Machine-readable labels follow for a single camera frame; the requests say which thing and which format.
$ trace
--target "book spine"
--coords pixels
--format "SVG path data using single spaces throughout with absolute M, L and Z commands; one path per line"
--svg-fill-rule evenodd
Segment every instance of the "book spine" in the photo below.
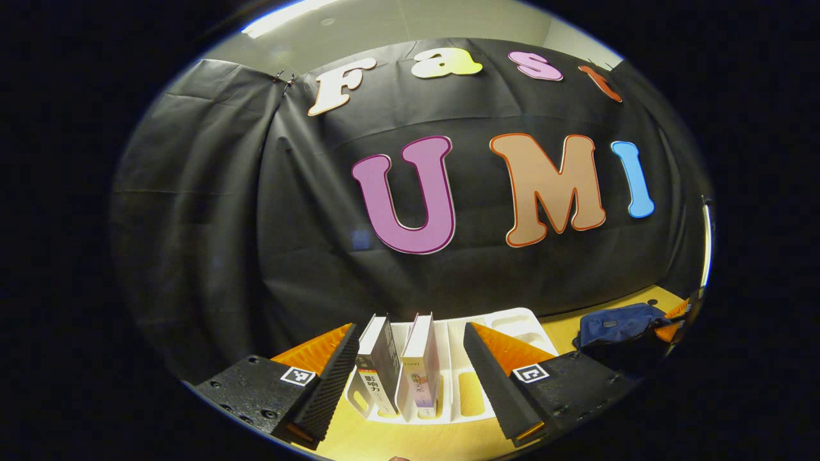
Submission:
M 404 374 L 410 385 L 410 393 L 418 408 L 420 418 L 435 417 L 435 396 L 431 394 L 428 373 L 419 359 L 404 361 Z
M 392 403 L 393 396 L 388 395 L 388 391 L 382 385 L 379 373 L 373 367 L 373 362 L 369 358 L 365 358 L 361 355 L 358 361 L 363 365 L 363 367 L 358 369 L 359 376 L 362 377 L 365 385 L 367 385 L 367 391 L 370 392 L 370 395 L 376 401 L 376 406 L 385 415 L 396 416 L 399 414 Z

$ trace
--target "orange object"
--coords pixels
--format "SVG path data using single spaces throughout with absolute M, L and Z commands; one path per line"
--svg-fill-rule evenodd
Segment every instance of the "orange object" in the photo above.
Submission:
M 272 358 L 274 362 L 287 365 L 289 367 L 302 368 L 317 375 L 325 370 L 325 365 L 330 357 L 341 344 L 344 335 L 352 323 L 340 326 L 333 331 L 328 331 L 324 335 L 317 336 L 308 342 L 302 343 L 292 349 L 286 350 Z
M 681 303 L 679 306 L 677 306 L 673 310 L 669 311 L 669 313 L 667 313 L 664 317 L 665 318 L 680 317 L 681 315 L 686 313 L 686 306 L 688 304 L 689 304 L 689 300 L 687 299 L 686 301 Z M 655 335 L 658 338 L 660 338 L 661 340 L 664 340 L 668 343 L 671 343 L 672 338 L 674 338 L 675 333 L 677 333 L 677 329 L 680 328 L 680 327 L 681 327 L 680 322 L 675 322 L 671 325 L 659 326 L 658 328 L 655 328 Z
M 516 368 L 555 358 L 549 352 L 544 352 L 518 338 L 513 338 L 475 322 L 470 323 L 472 323 L 478 336 L 487 345 L 487 349 L 493 354 L 495 361 L 501 365 L 504 374 L 507 376 L 510 376 L 510 373 Z

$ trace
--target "book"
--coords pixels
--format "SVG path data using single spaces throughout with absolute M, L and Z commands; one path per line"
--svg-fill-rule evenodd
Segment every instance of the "book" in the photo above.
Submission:
M 424 316 L 416 314 L 401 359 L 419 418 L 435 418 L 441 372 L 435 345 L 433 313 Z
M 373 314 L 359 337 L 356 356 L 358 374 L 384 416 L 397 416 L 399 407 L 394 396 L 399 386 L 401 361 L 393 340 L 393 329 L 387 317 Z

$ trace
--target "ceiling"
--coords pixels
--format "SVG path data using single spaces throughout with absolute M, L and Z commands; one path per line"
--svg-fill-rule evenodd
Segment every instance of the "ceiling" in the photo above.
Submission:
M 622 60 L 575 27 L 515 0 L 338 0 L 256 39 L 237 31 L 202 58 L 301 75 L 356 52 L 441 37 L 528 43 L 599 66 Z

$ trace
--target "black fabric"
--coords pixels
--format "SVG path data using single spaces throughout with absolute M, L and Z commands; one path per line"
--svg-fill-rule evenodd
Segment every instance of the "black fabric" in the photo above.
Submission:
M 484 69 L 412 75 L 412 57 L 440 47 L 464 48 Z M 547 57 L 563 81 L 524 75 L 511 51 Z M 350 101 L 308 117 L 317 75 L 364 57 L 377 66 L 363 71 L 358 89 L 344 90 Z M 374 312 L 396 322 L 425 310 L 450 318 L 523 306 L 548 315 L 660 281 L 690 284 L 702 264 L 695 197 L 709 192 L 694 141 L 629 66 L 595 68 L 623 96 L 619 104 L 580 65 L 594 67 L 513 42 L 422 40 L 323 66 L 280 100 L 282 84 L 269 75 L 200 62 L 148 111 L 116 179 L 113 242 L 137 323 L 178 376 L 197 381 Z M 550 227 L 538 244 L 506 244 L 513 197 L 489 141 L 516 132 L 532 135 L 556 165 L 566 136 L 594 141 L 602 226 Z M 375 236 L 350 169 L 389 156 L 398 218 L 420 226 L 426 211 L 401 149 L 432 135 L 453 143 L 446 164 L 455 235 L 438 253 L 399 253 Z M 616 140 L 640 149 L 655 203 L 644 219 L 627 212 L 628 183 L 609 150 Z M 543 210 L 540 220 L 548 222 Z

